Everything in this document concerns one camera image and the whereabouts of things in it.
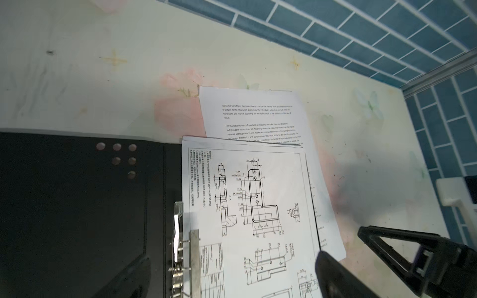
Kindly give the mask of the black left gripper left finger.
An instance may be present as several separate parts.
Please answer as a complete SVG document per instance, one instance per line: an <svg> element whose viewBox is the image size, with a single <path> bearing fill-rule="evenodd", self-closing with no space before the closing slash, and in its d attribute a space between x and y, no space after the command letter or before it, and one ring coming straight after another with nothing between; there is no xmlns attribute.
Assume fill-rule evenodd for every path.
<svg viewBox="0 0 477 298"><path fill-rule="evenodd" d="M146 298L151 280L150 257L142 254L127 265L94 298Z"/></svg>

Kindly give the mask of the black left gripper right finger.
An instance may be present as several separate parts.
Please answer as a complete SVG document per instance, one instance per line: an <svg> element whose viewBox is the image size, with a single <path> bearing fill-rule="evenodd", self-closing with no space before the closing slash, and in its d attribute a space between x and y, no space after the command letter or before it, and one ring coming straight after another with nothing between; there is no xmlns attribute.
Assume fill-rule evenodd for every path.
<svg viewBox="0 0 477 298"><path fill-rule="evenodd" d="M371 289L325 251L319 252L315 271L323 298L378 298Z"/></svg>

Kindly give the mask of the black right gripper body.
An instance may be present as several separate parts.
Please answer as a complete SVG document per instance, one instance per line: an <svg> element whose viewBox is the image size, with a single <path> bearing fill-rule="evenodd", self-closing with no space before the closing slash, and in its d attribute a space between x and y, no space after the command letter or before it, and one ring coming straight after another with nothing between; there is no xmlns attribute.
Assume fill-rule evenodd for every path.
<svg viewBox="0 0 477 298"><path fill-rule="evenodd" d="M426 271L424 293L431 298L475 298L477 296L477 251L448 238L425 246L432 253Z"/></svg>

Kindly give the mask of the orange file folder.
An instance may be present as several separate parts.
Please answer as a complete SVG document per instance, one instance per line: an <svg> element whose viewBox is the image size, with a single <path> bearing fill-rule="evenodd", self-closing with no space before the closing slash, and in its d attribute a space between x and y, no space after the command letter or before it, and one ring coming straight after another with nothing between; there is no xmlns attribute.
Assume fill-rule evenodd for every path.
<svg viewBox="0 0 477 298"><path fill-rule="evenodd" d="M181 146L1 134L1 296L93 298L137 257L147 298L171 297Z"/></svg>

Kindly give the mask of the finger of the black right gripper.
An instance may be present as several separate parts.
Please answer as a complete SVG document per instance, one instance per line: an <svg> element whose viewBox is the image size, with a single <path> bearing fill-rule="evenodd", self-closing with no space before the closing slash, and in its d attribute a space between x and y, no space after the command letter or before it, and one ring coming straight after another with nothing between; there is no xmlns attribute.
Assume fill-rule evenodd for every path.
<svg viewBox="0 0 477 298"><path fill-rule="evenodd" d="M426 287L429 283L428 269L440 242L435 233L415 232L377 226L360 227L358 237L362 240L408 287ZM418 244L412 261L408 261L385 239Z"/></svg>

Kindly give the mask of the technical drawing sheet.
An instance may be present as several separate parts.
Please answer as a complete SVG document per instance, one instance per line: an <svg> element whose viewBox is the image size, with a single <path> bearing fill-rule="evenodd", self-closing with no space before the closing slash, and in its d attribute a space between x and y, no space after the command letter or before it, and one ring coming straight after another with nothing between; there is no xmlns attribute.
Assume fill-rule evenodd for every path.
<svg viewBox="0 0 477 298"><path fill-rule="evenodd" d="M184 137L190 298L318 298L318 225L304 149Z"/></svg>

